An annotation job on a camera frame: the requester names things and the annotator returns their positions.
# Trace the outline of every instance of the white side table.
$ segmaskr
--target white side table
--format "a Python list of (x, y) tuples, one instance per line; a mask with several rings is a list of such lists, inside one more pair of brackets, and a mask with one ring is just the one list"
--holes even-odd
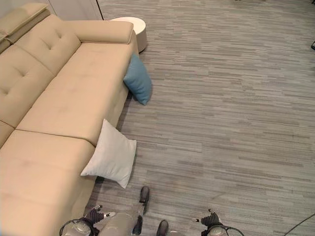
[(142, 52), (148, 45), (146, 23), (136, 17), (119, 17), (112, 21), (127, 21), (133, 23), (133, 30), (137, 35), (138, 51)]

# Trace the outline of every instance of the wall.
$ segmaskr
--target wall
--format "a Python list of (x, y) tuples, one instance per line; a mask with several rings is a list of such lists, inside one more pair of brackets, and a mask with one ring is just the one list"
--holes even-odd
[(12, 6), (12, 2), (10, 0), (0, 0), (0, 17), (5, 15), (14, 7)]
[(95, 0), (0, 0), (0, 17), (27, 2), (43, 2), (63, 20), (101, 20)]

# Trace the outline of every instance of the sofa backrest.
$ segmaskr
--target sofa backrest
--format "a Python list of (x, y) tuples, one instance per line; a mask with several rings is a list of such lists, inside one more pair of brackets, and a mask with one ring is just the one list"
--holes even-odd
[(50, 15), (23, 35), (15, 45), (57, 75), (81, 43), (64, 21)]
[(46, 7), (28, 3), (0, 19), (0, 147), (80, 46)]
[(5, 39), (4, 34), (0, 34), (0, 53), (2, 53), (8, 47), (10, 47), (10, 42)]
[(50, 15), (44, 3), (30, 2), (6, 14), (0, 19), (0, 33), (15, 43), (38, 22)]

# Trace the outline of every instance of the white pillow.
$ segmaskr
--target white pillow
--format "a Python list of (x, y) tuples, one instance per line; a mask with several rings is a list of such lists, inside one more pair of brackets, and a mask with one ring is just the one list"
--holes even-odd
[(81, 176), (101, 176), (126, 188), (137, 141), (129, 140), (104, 119), (95, 152)]

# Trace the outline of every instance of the striped carpet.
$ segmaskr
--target striped carpet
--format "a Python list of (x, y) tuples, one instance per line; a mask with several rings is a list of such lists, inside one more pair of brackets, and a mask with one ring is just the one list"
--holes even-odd
[[(121, 211), (151, 188), (144, 236), (160, 220), (187, 236), (216, 210), (247, 236), (282, 236), (315, 212), (312, 0), (99, 0), (107, 19), (147, 23), (147, 106), (118, 129), (138, 141), (130, 183), (98, 179), (88, 206)], [(313, 236), (315, 219), (290, 236)]]

